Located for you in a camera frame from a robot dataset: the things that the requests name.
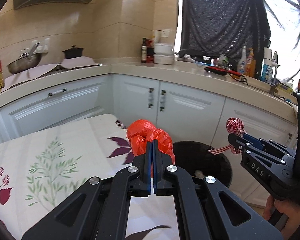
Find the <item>black trash can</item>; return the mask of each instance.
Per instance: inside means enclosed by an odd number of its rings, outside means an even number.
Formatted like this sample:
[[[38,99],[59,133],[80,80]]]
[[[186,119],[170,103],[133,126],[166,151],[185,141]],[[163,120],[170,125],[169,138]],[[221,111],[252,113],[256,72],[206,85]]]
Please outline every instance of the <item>black trash can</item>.
[[[214,176],[229,187],[232,180],[230,162],[224,154],[209,153],[207,150],[210,149],[213,148],[200,142],[175,142],[173,144],[175,165],[188,171],[191,176],[195,176],[196,171],[201,171],[204,176]]]

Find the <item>red plastic bag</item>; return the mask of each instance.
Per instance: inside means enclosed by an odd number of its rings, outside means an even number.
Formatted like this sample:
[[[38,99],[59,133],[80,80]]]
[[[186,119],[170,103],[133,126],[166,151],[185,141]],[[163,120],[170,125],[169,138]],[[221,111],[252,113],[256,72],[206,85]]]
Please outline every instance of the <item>red plastic bag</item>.
[[[146,153],[147,141],[152,142],[157,139],[159,151],[170,155],[174,164],[175,156],[171,137],[164,130],[157,129],[150,121],[141,119],[133,122],[128,127],[127,138],[134,156]]]

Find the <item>red gingham ribbon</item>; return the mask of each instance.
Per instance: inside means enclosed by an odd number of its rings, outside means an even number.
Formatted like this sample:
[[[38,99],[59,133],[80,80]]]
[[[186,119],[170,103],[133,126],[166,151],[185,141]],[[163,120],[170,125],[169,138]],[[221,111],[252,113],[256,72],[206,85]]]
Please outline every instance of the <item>red gingham ribbon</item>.
[[[236,135],[238,135],[240,137],[242,137],[243,133],[246,133],[246,131],[244,130],[244,124],[241,121],[241,119],[239,119],[239,118],[229,118],[227,121],[227,124],[226,124],[226,128],[227,128],[228,133],[235,133]],[[208,152],[210,152],[214,155],[217,155],[217,154],[223,153],[229,149],[231,149],[231,152],[233,154],[241,154],[242,153],[239,149],[235,148],[231,144],[229,144],[225,147],[222,147],[222,148],[215,149],[215,150],[208,150]]]

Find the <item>window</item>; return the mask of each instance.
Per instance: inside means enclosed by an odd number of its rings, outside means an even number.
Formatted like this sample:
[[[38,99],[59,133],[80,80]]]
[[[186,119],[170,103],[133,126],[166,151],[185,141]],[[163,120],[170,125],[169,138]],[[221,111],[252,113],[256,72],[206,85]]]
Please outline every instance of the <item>window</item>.
[[[300,78],[300,7],[297,0],[264,0],[271,30],[272,53],[278,52],[279,79]],[[182,29],[182,0],[178,0],[178,27],[175,51],[180,51]]]

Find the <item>drawer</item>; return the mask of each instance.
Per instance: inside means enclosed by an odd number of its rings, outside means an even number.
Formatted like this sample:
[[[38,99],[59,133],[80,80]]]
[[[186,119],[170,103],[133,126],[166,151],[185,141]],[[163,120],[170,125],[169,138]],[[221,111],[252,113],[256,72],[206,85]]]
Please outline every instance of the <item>drawer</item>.
[[[18,99],[1,109],[11,138],[111,112],[109,75],[82,79]]]

